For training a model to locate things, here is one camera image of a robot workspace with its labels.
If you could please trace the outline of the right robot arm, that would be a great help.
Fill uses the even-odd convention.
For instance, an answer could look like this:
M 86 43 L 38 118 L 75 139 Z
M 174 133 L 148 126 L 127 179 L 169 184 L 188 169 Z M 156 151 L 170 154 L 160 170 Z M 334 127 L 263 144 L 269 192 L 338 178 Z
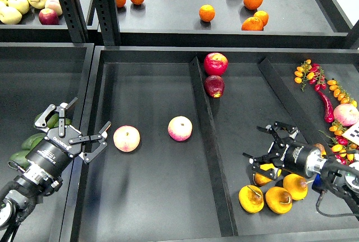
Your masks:
M 290 124 L 274 122 L 258 131 L 273 137 L 268 152 L 262 156 L 243 155 L 249 158 L 251 169 L 266 178 L 276 180 L 278 170 L 285 170 L 306 179 L 314 178 L 312 189 L 319 193 L 316 210 L 326 217 L 358 217 L 358 168 L 355 164 L 343 165 L 334 156 L 323 158 L 318 147 L 296 141 L 300 130 Z M 320 203 L 326 192 L 343 199 L 350 213 L 336 215 L 320 211 Z

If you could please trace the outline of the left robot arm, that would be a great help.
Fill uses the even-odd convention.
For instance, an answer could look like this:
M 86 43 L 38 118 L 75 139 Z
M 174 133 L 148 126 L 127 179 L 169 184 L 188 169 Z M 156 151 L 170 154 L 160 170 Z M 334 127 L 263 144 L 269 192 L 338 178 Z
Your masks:
M 76 101 L 74 98 L 70 103 L 50 104 L 34 122 L 34 127 L 44 132 L 44 137 L 24 161 L 8 162 L 20 175 L 1 189 L 1 229 L 5 231 L 1 241 L 13 241 L 21 223 L 36 205 L 60 189 L 61 175 L 76 157 L 88 164 L 107 147 L 111 122 L 89 136 L 66 123 L 66 113 Z

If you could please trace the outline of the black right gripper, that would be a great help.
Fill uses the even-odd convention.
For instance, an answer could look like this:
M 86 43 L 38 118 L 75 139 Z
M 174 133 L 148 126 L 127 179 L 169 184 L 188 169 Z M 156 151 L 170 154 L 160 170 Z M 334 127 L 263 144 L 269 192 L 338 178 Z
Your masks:
M 278 178 L 278 173 L 281 169 L 306 178 L 312 178 L 314 175 L 320 174 L 323 167 L 320 150 L 312 145 L 297 141 L 289 143 L 287 141 L 287 139 L 294 140 L 299 134 L 300 130 L 296 126 L 275 121 L 265 127 L 257 126 L 256 129 L 270 134 L 275 142 L 271 144 L 266 155 L 255 157 L 247 153 L 242 154 L 249 159 L 253 172 L 271 180 Z M 272 164 L 272 167 L 264 170 L 261 168 L 264 164 Z

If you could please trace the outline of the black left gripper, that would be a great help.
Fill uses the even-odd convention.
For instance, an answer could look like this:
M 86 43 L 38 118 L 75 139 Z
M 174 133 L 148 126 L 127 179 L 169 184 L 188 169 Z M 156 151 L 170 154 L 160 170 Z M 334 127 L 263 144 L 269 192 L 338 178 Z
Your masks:
M 25 178 L 32 182 L 55 180 L 74 158 L 80 157 L 88 164 L 107 147 L 105 140 L 111 121 L 107 121 L 98 134 L 89 136 L 82 135 L 72 125 L 65 125 L 66 113 L 75 106 L 77 100 L 75 97 L 69 103 L 58 106 L 50 104 L 34 123 L 36 129 L 47 135 L 26 156 L 30 166 L 24 172 Z M 50 129 L 47 119 L 55 113 L 59 116 L 59 126 Z M 88 142 L 98 142 L 99 146 L 93 152 L 83 152 L 82 146 Z

